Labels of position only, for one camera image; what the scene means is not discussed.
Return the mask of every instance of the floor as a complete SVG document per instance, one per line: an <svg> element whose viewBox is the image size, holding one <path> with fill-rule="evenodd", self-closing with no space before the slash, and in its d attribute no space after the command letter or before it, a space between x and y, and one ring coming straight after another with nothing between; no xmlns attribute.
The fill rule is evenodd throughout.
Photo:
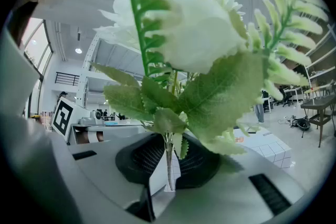
<svg viewBox="0 0 336 224"><path fill-rule="evenodd" d="M326 113L331 114L331 110L326 110ZM318 148L320 129L317 130L316 125L311 125L301 138L302 131L298 127L291 128L285 123L284 117L290 118L292 115L297 119L305 116L304 110L297 107L296 102L290 107L274 106L271 113L264 114L265 122L262 126L292 148L292 167L286 168L286 172L296 179L306 191L309 191L328 175L330 165L335 161L334 127L332 121L323 126L321 147ZM257 123L254 111L244 114L242 121Z"/></svg>

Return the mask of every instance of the railing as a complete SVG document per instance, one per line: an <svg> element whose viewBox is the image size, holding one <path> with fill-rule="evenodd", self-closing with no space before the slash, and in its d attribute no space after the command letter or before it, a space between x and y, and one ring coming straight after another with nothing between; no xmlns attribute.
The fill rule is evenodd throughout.
<svg viewBox="0 0 336 224"><path fill-rule="evenodd" d="M79 76L77 75L56 72L55 83L77 86L78 81Z"/></svg>

